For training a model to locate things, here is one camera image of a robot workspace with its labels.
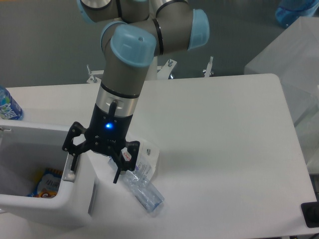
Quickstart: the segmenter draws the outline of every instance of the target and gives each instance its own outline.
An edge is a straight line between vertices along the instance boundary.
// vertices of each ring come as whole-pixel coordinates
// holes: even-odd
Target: blue bottle
[[[276,19],[283,28],[289,27],[300,16],[313,16],[319,0],[282,0],[276,10]]]
[[[21,120],[23,110],[12,98],[9,91],[0,86],[0,117],[4,120]]]

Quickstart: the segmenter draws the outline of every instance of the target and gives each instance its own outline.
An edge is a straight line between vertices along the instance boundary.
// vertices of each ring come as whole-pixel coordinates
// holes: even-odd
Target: black cable
[[[185,1],[185,0],[171,0],[171,1],[168,1],[168,2],[164,3],[162,6],[159,7],[159,9],[156,11],[156,17],[158,16],[159,12],[160,12],[164,7],[166,7],[167,5],[170,5],[171,3],[175,3],[175,2],[184,2],[184,3],[188,4],[188,2]]]
[[[164,43],[163,43],[163,36],[161,34],[161,30],[160,30],[160,24],[159,22],[156,20],[156,18],[153,19],[155,28],[156,28],[156,32],[158,33],[158,39],[159,39],[159,54],[163,55],[164,54]]]
[[[120,0],[116,0],[116,6],[118,8],[118,15],[119,17],[122,17],[122,8],[121,8],[121,2]]]
[[[308,239],[315,239],[317,236],[319,236],[319,233],[314,234],[312,237],[308,238]]]

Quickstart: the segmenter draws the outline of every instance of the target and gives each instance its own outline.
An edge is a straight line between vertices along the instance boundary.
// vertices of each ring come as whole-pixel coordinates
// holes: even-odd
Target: snack bag
[[[59,191],[62,173],[60,170],[46,168],[35,190],[28,197],[54,198]]]

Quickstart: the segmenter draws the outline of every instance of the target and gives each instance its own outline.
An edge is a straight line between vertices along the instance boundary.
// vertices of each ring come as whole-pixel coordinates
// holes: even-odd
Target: blue led light
[[[107,123],[107,124],[105,125],[105,128],[107,128],[107,129],[112,129],[112,128],[113,128],[113,124],[112,124],[112,123]]]

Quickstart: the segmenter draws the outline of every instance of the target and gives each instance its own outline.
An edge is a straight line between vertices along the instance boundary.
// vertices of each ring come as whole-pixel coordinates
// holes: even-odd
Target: gray floor
[[[178,78],[200,77],[214,56],[217,76],[243,74],[244,66],[282,31],[275,20],[278,0],[189,0],[204,9],[211,38],[200,49],[159,58],[178,62]],[[86,24],[75,0],[0,2],[0,84],[5,87],[76,84],[86,64],[104,69],[99,40],[105,23]]]

